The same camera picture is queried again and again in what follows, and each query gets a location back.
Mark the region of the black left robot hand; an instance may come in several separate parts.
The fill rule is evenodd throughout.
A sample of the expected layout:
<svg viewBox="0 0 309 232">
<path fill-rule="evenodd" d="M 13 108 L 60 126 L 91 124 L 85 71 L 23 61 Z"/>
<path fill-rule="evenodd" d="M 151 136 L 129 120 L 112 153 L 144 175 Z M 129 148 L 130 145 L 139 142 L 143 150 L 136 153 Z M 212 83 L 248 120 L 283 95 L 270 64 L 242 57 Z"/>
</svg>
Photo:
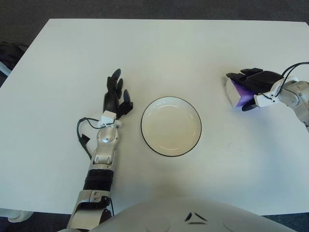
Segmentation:
<svg viewBox="0 0 309 232">
<path fill-rule="evenodd" d="M 127 89 L 122 91 L 123 79 L 120 78 L 121 69 L 117 69 L 107 78 L 107 93 L 104 95 L 103 112 L 116 114 L 116 119 L 127 115 L 133 109 L 133 102 Z"/>
</svg>

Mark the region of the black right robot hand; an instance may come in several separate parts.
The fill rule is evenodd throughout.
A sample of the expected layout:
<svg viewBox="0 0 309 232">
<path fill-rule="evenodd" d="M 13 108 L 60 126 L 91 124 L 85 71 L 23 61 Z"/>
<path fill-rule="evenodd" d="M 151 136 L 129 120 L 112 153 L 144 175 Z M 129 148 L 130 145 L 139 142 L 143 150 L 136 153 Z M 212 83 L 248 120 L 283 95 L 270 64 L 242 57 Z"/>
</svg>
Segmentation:
<svg viewBox="0 0 309 232">
<path fill-rule="evenodd" d="M 227 73 L 226 94 L 233 107 L 243 112 L 259 106 L 256 100 L 273 103 L 275 94 L 272 87 L 282 76 L 276 72 L 264 71 L 259 68 L 243 69 L 240 73 Z"/>
</svg>

